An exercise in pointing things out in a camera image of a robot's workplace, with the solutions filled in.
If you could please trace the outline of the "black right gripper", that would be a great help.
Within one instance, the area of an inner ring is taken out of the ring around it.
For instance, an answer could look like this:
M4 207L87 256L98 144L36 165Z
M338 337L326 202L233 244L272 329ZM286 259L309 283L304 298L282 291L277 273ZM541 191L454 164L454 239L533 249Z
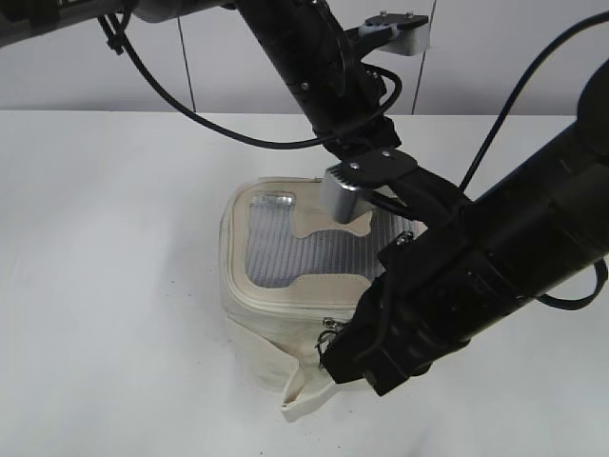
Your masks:
M385 272L320 357L338 385L363 381L384 396L519 307L515 290L457 228L395 243L383 259Z

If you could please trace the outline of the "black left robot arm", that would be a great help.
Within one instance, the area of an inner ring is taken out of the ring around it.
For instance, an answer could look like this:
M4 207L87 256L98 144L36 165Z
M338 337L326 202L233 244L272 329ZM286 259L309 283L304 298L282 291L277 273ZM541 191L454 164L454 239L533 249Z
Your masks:
M314 138L271 142L224 128L188 109L152 76L128 39L132 17L162 23L201 10L237 11L304 113ZM148 85L196 124L242 144L294 150L323 146L346 158L366 147L396 148L401 139L386 115L402 82L363 63L356 44L324 1L4 1L1 44L96 20L116 54L126 54Z

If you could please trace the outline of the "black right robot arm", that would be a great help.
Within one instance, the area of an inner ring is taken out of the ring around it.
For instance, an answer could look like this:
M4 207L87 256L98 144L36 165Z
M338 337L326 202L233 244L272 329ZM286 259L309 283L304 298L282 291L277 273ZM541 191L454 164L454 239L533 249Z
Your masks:
M608 69L580 95L576 120L476 200L396 149L342 162L361 189L390 188L424 223L380 253L383 273L320 361L338 384L385 395L465 348L527 303L579 310L549 290L593 267L608 278Z

